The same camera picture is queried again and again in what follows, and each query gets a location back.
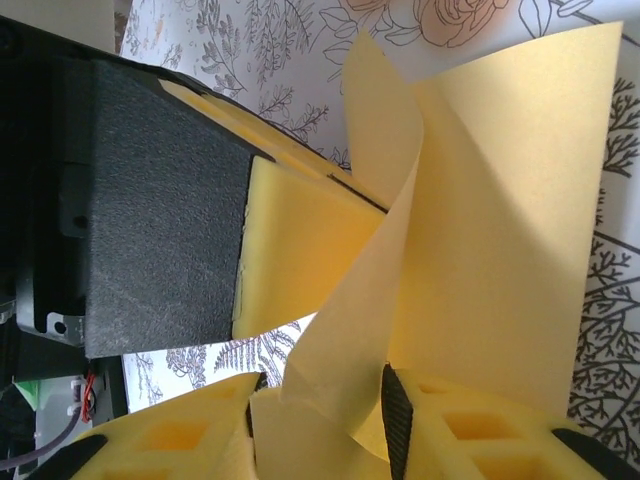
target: cable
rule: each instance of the cable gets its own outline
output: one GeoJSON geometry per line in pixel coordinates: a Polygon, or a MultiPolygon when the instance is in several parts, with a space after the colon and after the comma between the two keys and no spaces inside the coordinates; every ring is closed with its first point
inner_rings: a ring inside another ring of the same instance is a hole
{"type": "Polygon", "coordinates": [[[47,453],[55,450],[71,433],[71,431],[78,423],[78,419],[80,418],[80,410],[82,409],[80,404],[80,385],[75,385],[73,387],[73,402],[75,409],[73,410],[73,415],[71,416],[71,420],[66,428],[60,432],[60,434],[51,440],[49,443],[40,447],[33,452],[25,453],[24,455],[20,455],[19,457],[7,458],[6,460],[0,461],[0,471],[2,470],[11,470],[12,468],[17,468],[26,463],[33,462],[34,460],[40,458],[42,455],[46,455],[47,453]]]}
{"type": "Polygon", "coordinates": [[[93,391],[93,383],[96,380],[96,376],[89,372],[87,374],[87,385],[84,387],[84,395],[82,397],[82,414],[81,418],[84,423],[89,423],[91,421],[91,395],[93,395],[93,401],[95,404],[95,393],[93,391]]]}

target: square hole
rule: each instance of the square hole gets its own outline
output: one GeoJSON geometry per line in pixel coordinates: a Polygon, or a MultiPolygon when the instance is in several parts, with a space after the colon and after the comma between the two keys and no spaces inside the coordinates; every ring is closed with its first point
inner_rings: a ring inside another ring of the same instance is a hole
{"type": "Polygon", "coordinates": [[[558,480],[554,472],[539,457],[509,455],[474,458],[476,466],[487,480],[558,480]]]}
{"type": "Polygon", "coordinates": [[[148,450],[193,450],[207,430],[204,423],[169,421],[149,429],[139,449],[148,450]]]}
{"type": "Polygon", "coordinates": [[[517,438],[515,431],[500,416],[482,412],[448,412],[447,425],[459,440],[487,440],[517,438]]]}
{"type": "Polygon", "coordinates": [[[169,470],[110,470],[103,480],[167,480],[169,470]]]}

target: rose illustration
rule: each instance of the rose illustration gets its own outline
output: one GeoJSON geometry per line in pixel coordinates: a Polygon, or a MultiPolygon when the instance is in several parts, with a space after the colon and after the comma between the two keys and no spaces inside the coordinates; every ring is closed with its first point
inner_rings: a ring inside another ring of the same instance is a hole
{"type": "Polygon", "coordinates": [[[415,0],[413,13],[427,42],[457,47],[473,38],[507,3],[509,0],[415,0]]]}

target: black foam pad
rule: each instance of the black foam pad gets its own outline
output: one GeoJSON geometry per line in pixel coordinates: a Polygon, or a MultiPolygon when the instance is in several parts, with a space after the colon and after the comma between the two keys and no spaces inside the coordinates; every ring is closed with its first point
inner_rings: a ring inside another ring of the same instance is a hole
{"type": "Polygon", "coordinates": [[[91,125],[87,356],[229,340],[256,150],[154,75],[66,68],[65,102],[91,125]]]}

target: red wire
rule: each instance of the red wire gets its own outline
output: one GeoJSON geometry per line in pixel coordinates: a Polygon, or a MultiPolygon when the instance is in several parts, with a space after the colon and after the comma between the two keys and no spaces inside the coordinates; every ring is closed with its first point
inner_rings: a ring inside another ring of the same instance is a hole
{"type": "Polygon", "coordinates": [[[84,423],[91,421],[91,417],[89,416],[89,400],[91,399],[91,389],[93,388],[95,379],[96,376],[93,373],[89,372],[87,374],[87,385],[84,387],[84,395],[82,397],[82,421],[84,423]]]}

